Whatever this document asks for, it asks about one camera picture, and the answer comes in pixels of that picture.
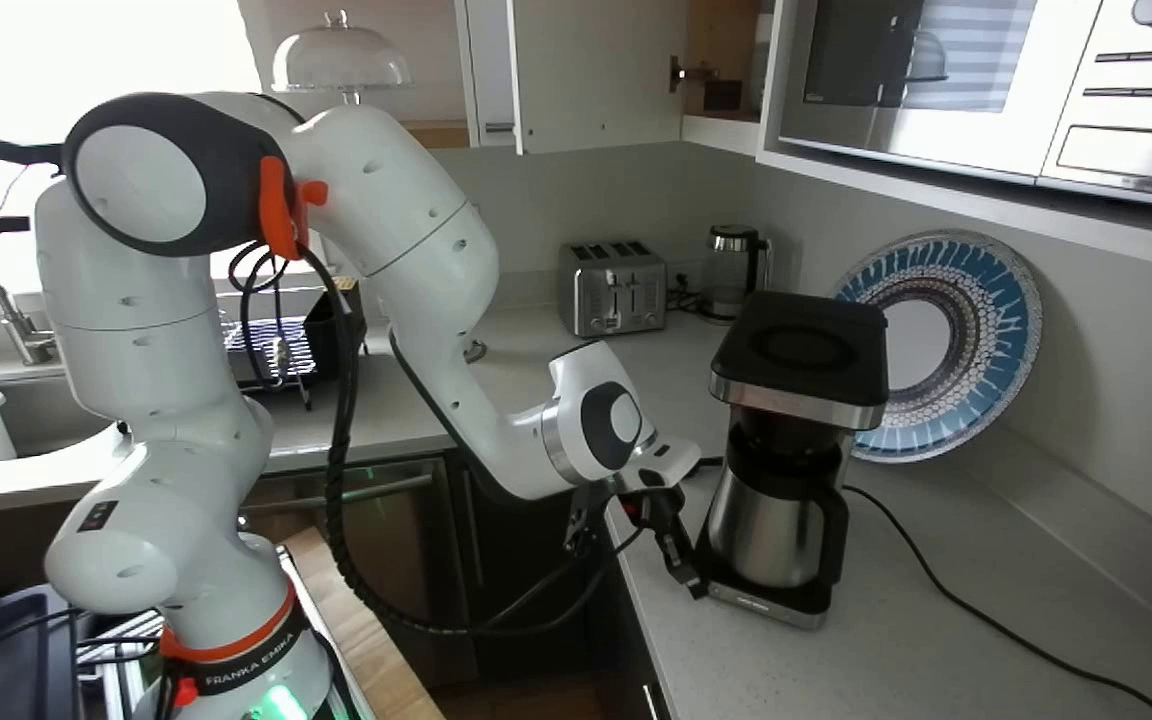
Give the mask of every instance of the blue and white plate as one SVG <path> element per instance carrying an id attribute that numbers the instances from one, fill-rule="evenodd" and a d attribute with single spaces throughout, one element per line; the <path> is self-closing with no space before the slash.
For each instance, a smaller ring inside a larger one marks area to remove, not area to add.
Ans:
<path id="1" fill-rule="evenodd" d="M 866 255 L 840 301 L 889 318 L 884 426 L 853 458 L 915 465 L 984 433 L 1020 391 L 1041 349 L 1030 266 L 975 233 L 920 233 Z"/>

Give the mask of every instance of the microwave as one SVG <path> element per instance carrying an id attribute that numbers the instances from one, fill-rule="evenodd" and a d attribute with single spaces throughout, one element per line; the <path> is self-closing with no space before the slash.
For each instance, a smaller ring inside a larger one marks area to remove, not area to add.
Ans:
<path id="1" fill-rule="evenodd" d="M 779 0 L 771 143 L 1152 204 L 1152 0 Z"/>

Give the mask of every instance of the coffee maker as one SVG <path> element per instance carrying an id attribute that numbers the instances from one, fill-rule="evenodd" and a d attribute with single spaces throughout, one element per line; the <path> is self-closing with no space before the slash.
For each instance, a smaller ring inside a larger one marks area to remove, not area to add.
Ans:
<path id="1" fill-rule="evenodd" d="M 714 361 L 728 470 L 697 545 L 708 595 L 820 627 L 843 572 L 847 433 L 889 404 L 884 314 L 790 294 L 744 301 Z"/>

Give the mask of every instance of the white countertop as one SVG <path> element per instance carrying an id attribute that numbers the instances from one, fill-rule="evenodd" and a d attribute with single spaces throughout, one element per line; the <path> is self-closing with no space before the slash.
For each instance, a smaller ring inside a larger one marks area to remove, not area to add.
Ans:
<path id="1" fill-rule="evenodd" d="M 554 309 L 494 314 L 482 333 L 489 361 L 475 378 L 504 411 L 548 397 L 545 361 L 577 340 Z M 672 318 L 667 333 L 612 340 L 641 386 L 653 426 L 725 452 L 728 408 L 708 397 L 708 361 L 725 324 Z M 316 470 L 330 452 L 334 389 L 311 411 L 295 397 L 269 402 L 277 452 L 269 471 Z M 396 361 L 374 357 L 361 378 L 352 462 L 396 462 L 454 450 Z M 80 450 L 29 465 L 0 465 L 0 509 L 76 502 L 121 458 L 103 433 Z M 1152 611 L 1128 589 L 1095 575 L 1077 554 L 965 478 L 959 465 L 866 470 L 847 480 L 884 497 L 925 545 L 931 569 L 967 601 L 1045 650 L 1152 692 Z M 690 480 L 690 522 L 701 528 L 716 471 Z M 1011 650 L 920 575 L 902 537 L 853 502 L 847 569 L 820 633 L 800 633 L 693 601 L 646 537 L 623 554 L 628 592 L 661 672 L 672 716 L 830 716 L 830 720 L 942 720 L 942 716 L 1109 716 L 1147 720 L 1136 701 L 1073 680 Z"/>

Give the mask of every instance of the toaster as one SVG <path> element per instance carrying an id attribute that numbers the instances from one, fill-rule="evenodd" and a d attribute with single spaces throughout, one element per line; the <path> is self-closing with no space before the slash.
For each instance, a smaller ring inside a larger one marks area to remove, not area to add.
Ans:
<path id="1" fill-rule="evenodd" d="M 581 340 L 666 327 L 666 289 L 666 261 L 641 242 L 559 248 L 559 318 Z"/>

